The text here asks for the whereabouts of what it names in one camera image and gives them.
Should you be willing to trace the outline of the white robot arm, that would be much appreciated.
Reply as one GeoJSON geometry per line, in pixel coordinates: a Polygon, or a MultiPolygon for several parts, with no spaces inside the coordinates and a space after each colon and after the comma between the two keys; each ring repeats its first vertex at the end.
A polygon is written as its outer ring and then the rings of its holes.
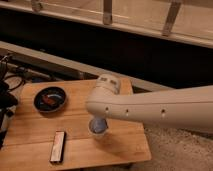
{"type": "Polygon", "coordinates": [[[213,134],[213,86],[122,95],[121,82],[100,75],[86,100],[95,116],[213,134]]]}

